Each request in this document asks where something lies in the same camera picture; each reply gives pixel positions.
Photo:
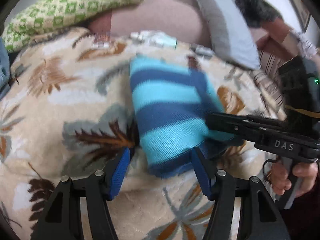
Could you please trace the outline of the leaf pattern beige bedspread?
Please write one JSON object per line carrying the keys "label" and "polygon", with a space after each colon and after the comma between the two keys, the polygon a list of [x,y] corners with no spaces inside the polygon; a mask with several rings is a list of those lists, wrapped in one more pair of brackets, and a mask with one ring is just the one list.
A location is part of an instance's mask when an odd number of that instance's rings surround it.
{"label": "leaf pattern beige bedspread", "polygon": [[[129,63],[159,59],[185,72],[205,72],[228,114],[284,119],[280,95],[261,71],[218,57],[197,56],[186,43],[163,48],[106,37],[85,28],[36,42],[11,65],[14,78],[1,100],[1,214],[29,239],[60,178],[87,177],[121,146],[134,146]],[[212,202],[193,171],[163,179],[136,147],[120,194],[108,205],[120,239],[201,239]]]}

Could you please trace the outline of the folded blue cloth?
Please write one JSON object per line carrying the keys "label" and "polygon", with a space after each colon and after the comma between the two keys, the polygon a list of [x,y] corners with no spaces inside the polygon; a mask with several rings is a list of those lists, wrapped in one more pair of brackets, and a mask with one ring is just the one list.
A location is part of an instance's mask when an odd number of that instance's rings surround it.
{"label": "folded blue cloth", "polygon": [[0,38],[0,100],[10,89],[10,60],[3,40]]}

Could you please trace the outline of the framed picture on wall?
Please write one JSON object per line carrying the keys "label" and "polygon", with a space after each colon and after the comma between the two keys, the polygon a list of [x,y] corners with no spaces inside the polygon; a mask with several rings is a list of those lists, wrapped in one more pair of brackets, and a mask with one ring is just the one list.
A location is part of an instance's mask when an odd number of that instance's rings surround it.
{"label": "framed picture on wall", "polygon": [[310,22],[311,14],[302,2],[295,2],[295,7],[297,9],[297,15],[301,28],[304,32],[306,32]]}

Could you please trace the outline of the grey white garment on headboard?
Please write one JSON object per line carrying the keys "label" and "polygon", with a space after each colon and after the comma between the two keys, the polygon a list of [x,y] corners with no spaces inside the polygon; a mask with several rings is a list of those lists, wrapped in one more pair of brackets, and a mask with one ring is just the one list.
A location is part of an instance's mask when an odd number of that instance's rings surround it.
{"label": "grey white garment on headboard", "polygon": [[307,59],[311,59],[312,57],[317,55],[317,48],[305,37],[303,33],[297,32],[292,29],[290,31],[290,34],[296,39],[297,47],[301,56],[306,57]]}

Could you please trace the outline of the small red white packet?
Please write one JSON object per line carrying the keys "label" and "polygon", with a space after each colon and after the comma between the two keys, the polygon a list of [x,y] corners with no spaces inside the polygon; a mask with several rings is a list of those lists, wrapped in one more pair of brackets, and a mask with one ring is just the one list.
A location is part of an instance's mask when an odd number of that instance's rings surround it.
{"label": "small red white packet", "polygon": [[95,34],[92,49],[108,49],[111,46],[111,41],[109,34]]}

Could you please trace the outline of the grey blue pillow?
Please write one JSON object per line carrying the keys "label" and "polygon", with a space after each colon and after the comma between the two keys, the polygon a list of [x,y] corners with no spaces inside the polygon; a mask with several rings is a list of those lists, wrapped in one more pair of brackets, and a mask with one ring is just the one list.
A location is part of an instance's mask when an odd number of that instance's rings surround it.
{"label": "grey blue pillow", "polygon": [[259,69],[257,46],[234,0],[195,1],[207,22],[215,54],[243,68]]}

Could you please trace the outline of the green checkered pillow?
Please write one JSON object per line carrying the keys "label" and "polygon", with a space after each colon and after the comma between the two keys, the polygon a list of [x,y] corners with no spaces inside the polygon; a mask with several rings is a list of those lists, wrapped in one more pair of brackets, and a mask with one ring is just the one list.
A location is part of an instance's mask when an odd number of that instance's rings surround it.
{"label": "green checkered pillow", "polygon": [[139,4],[144,0],[38,0],[13,17],[2,41],[9,53],[21,50],[35,35],[52,33],[80,23],[105,10]]}

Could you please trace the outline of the striped brown blanket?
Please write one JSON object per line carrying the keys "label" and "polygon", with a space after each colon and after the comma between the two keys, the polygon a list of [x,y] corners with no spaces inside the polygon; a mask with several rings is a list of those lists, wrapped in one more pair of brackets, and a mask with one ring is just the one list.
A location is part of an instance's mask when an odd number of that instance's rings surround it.
{"label": "striped brown blanket", "polygon": [[283,106],[283,96],[280,91],[280,78],[278,75],[278,68],[286,61],[265,51],[259,51],[260,69],[250,72],[255,84],[262,86],[271,98],[275,101],[277,106]]}

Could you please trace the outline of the small grey cloth piece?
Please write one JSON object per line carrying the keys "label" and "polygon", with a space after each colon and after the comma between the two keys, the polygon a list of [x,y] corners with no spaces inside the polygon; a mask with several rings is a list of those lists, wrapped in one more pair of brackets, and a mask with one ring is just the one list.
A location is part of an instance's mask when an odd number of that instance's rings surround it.
{"label": "small grey cloth piece", "polygon": [[213,56],[215,56],[215,53],[210,48],[204,47],[199,44],[191,44],[189,46],[189,49],[196,55],[204,57],[205,59],[211,59]]}

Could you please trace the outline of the pink brown headboard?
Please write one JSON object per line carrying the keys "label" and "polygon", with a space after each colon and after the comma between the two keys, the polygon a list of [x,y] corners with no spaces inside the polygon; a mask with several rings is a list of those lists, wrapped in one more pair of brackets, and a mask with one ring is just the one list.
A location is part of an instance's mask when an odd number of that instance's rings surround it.
{"label": "pink brown headboard", "polygon": [[[297,47],[297,41],[290,34],[292,29],[279,18],[273,22],[261,22],[261,27],[258,30],[262,31],[264,35],[256,41],[257,48],[276,55],[285,61],[289,61],[296,56],[301,56]],[[310,60],[319,66],[319,53]]]}

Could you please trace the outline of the dark fuzzy cushion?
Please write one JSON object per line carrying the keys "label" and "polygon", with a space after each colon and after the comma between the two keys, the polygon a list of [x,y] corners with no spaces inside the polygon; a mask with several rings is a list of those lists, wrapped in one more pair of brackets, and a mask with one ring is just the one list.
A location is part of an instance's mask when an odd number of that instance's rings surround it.
{"label": "dark fuzzy cushion", "polygon": [[260,28],[261,22],[283,19],[281,13],[265,0],[235,0],[250,28]]}

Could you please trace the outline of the blue striped knit sweater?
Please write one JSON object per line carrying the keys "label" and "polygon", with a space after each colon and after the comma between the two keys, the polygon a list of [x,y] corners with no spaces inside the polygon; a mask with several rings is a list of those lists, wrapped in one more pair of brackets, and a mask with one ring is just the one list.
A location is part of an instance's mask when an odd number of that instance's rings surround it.
{"label": "blue striped knit sweater", "polygon": [[225,110],[204,72],[139,55],[130,62],[130,87],[150,174],[169,178],[190,170],[196,146],[211,158],[243,144],[207,127],[208,115]]}

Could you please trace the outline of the pink quilted bolster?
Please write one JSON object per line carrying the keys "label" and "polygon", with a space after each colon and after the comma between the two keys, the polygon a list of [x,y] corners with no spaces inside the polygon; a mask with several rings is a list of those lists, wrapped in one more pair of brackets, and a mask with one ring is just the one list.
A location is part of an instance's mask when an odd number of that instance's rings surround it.
{"label": "pink quilted bolster", "polygon": [[176,0],[144,0],[92,18],[88,29],[95,34],[124,36],[143,30],[162,31],[185,43],[211,47],[210,34],[200,11]]}

